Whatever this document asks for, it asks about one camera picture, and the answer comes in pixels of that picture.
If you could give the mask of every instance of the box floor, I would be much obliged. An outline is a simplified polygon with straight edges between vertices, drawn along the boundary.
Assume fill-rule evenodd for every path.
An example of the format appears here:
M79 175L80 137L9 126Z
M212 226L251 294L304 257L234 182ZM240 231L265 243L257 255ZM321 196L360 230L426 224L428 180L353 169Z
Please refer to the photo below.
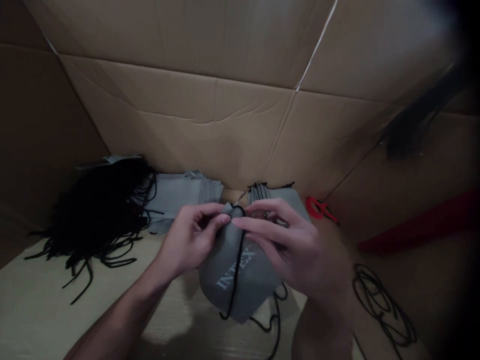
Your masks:
M226 190L223 199L235 202L241 193ZM70 272L64 270L65 258L23 259L39 252L45 240L26 249L0 271L0 286L4 289L0 297L1 357L63 358L76 340L139 277L162 241L163 237L145 234L130 252L129 255L138 260L129 266L109 269L94 261L93 282L72 306L70 301L88 281L87 272L62 289L71 278ZM278 360L290 359L293 333L306 301L304 295L291 288L288 292L288 299L280 302L281 340L275 357ZM275 311L275 305L270 299L255 317L267 324L271 311ZM353 327L367 359L396 359L379 325L359 303L355 303ZM221 320L219 312L201 292L197 274L192 272L171 284L131 358L261 360L270 355L275 336L276 327L272 333L265 334L252 322L239 325L231 319ZM401 353L405 360L428 358L421 343L402 349ZM356 344L353 359L363 359Z

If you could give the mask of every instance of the forearm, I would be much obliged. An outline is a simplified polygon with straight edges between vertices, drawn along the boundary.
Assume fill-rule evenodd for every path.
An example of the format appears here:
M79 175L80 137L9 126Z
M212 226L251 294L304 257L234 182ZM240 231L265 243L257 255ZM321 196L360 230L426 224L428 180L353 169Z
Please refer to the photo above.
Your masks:
M123 359L140 337L171 278L153 262L69 351L66 360Z
M352 336L348 306L308 299L293 335L292 359L351 359Z

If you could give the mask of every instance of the drawstring bag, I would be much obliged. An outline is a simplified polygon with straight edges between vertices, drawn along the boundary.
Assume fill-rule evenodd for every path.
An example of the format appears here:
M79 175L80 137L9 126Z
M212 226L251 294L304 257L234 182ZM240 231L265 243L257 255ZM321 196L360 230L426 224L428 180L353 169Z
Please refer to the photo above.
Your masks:
M241 206L227 203L222 211L232 219L245 216ZM199 267L200 288L224 314L243 324L262 305L282 280L263 250L244 238L232 222L217 234L213 249Z

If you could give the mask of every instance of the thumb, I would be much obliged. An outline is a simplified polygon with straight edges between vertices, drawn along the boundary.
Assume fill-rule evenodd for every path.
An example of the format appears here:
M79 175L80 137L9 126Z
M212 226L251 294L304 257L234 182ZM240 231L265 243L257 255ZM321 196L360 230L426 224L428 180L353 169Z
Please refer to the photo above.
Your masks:
M206 228L201 232L201 236L213 240L217 232L230 222L230 216L219 214L208 222Z

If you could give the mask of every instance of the stack of gray bags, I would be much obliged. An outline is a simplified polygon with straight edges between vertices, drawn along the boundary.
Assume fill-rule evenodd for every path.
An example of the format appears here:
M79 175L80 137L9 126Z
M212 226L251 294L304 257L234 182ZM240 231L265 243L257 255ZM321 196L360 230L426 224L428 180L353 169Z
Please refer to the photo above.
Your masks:
M302 218L311 223L309 214L305 209L299 193L291 187L283 187L279 189L269 189L265 183L255 184L250 187L248 193L248 203L251 204L254 201L262 199L276 199L281 198L285 200Z
M210 180L198 170L157 174L156 189L155 186L151 189L148 196L151 200L143 212L143 216L150 217L148 231L157 235L167 233L182 206L219 203L223 189L220 181Z
M264 184L255 184L248 193L249 204L256 200L275 198L285 200L310 222L298 192L291 187L269 189ZM232 218L245 215L241 208L229 203L224 206L222 213L229 214ZM237 268L237 287L234 291ZM265 253L256 243L244 238L244 231L232 222L218 232L212 251L198 270L200 288L206 298L223 314L229 314L240 324L246 322L282 284Z

